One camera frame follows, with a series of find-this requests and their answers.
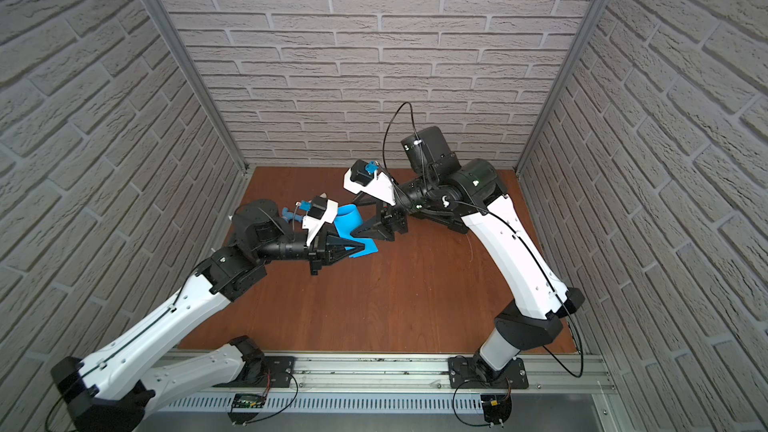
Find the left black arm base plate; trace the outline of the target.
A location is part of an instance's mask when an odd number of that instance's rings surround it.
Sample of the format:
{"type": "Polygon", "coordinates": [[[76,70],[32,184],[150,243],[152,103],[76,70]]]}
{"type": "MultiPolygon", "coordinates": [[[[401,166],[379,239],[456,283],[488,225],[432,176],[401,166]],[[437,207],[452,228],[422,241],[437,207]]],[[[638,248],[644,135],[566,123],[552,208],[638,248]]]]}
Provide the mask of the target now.
{"type": "Polygon", "coordinates": [[[220,387],[255,387],[288,389],[293,379],[295,356],[265,356],[246,361],[234,380],[220,384],[220,387]]]}

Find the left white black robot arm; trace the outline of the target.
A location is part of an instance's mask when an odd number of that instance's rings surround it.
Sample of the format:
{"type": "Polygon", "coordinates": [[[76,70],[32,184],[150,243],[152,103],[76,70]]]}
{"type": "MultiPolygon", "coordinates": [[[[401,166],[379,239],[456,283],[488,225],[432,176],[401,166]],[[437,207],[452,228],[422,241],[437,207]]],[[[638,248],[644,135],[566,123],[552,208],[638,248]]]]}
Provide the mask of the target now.
{"type": "Polygon", "coordinates": [[[306,261],[311,274],[343,259],[376,252],[352,230],[356,206],[317,196],[282,217],[272,200],[238,208],[231,242],[196,265],[180,289],[130,330],[85,358],[66,357],[51,370],[76,431],[133,431],[152,412],[219,384],[269,389],[288,365],[267,362],[247,336],[174,366],[157,361],[190,331],[231,305],[266,276],[274,261],[306,261]]]}

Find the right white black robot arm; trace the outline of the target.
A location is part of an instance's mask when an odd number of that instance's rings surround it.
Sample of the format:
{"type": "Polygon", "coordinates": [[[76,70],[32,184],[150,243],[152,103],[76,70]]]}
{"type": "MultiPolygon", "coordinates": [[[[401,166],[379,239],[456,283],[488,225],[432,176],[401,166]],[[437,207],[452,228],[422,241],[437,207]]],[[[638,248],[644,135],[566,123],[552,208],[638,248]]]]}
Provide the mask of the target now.
{"type": "Polygon", "coordinates": [[[495,318],[489,337],[468,361],[469,376],[496,384],[517,365],[523,351],[551,344],[563,319],[585,301],[560,280],[538,252],[497,170],[486,160],[460,163],[437,126],[401,142],[416,178],[397,183],[383,165],[356,161],[344,187],[376,214],[352,231],[355,238],[391,241],[407,231],[409,217],[431,220],[459,233],[473,233],[490,254],[513,299],[495,318]]]}

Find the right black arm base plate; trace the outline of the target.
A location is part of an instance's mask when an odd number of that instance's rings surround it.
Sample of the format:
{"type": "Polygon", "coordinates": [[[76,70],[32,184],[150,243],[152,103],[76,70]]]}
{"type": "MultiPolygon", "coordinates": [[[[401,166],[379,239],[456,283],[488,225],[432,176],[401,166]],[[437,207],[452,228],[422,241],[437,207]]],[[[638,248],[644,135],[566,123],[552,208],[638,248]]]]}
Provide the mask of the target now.
{"type": "Polygon", "coordinates": [[[453,389],[459,386],[512,390],[529,388],[527,371],[521,358],[511,360],[501,370],[494,370],[478,354],[457,355],[447,359],[447,366],[453,389]]]}

